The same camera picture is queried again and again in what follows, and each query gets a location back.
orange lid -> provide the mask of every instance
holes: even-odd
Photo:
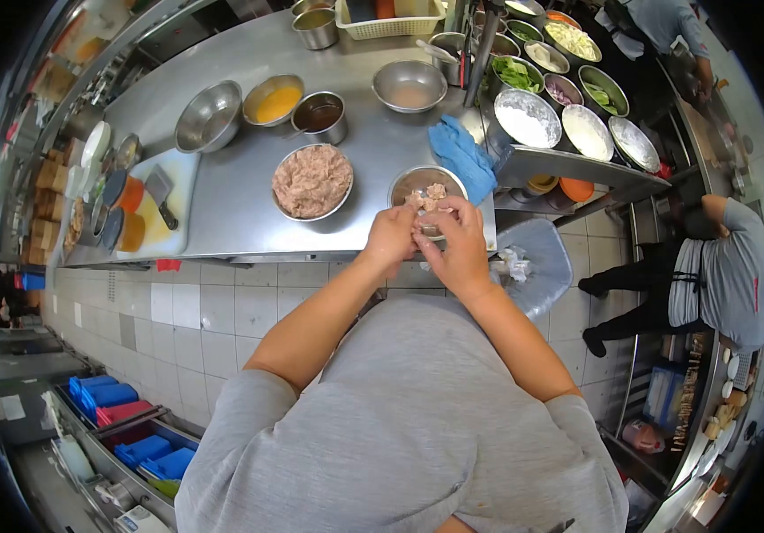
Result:
[[[569,199],[576,202],[585,202],[595,191],[595,184],[573,180],[570,177],[560,177],[559,186]]]

gray shirt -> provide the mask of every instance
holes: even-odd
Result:
[[[681,244],[675,271],[699,272],[707,288],[673,282],[669,289],[669,324],[702,321],[729,337],[739,351],[764,346],[764,222],[749,207],[729,198],[722,224],[726,239],[693,240]]]
[[[625,7],[646,37],[661,54],[668,54],[680,35],[684,37],[690,52],[697,57],[708,58],[708,48],[702,38],[702,27],[693,8],[686,0],[630,0]],[[608,31],[615,25],[601,8],[595,19]],[[643,44],[621,32],[613,34],[613,41],[625,56],[636,59],[643,55]]]
[[[297,400],[225,384],[175,499],[180,533],[625,529],[628,500],[585,401],[516,386],[458,301],[379,304]]]

blue towel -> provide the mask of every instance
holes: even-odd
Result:
[[[441,122],[430,126],[429,133],[436,159],[462,180],[468,199],[478,206],[497,187],[489,155],[450,115],[442,115]]]

hand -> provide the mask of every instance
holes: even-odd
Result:
[[[453,208],[458,220],[451,213],[433,213],[419,219],[422,223],[438,226],[447,239],[445,252],[442,253],[419,228],[413,229],[412,238],[438,279],[463,304],[467,304],[488,293],[493,286],[483,237],[483,213],[458,196],[448,196],[438,201],[439,209],[448,207]]]
[[[397,206],[376,214],[361,256],[381,267],[386,278],[397,275],[400,263],[417,251],[412,241],[412,223],[417,212],[411,206]]]

chef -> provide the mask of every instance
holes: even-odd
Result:
[[[625,530],[581,392],[489,280],[480,211],[438,208],[458,216],[421,219],[444,252],[413,207],[381,211],[355,261],[225,384],[175,499],[179,533]],[[418,248],[457,298],[391,298],[344,336]]]

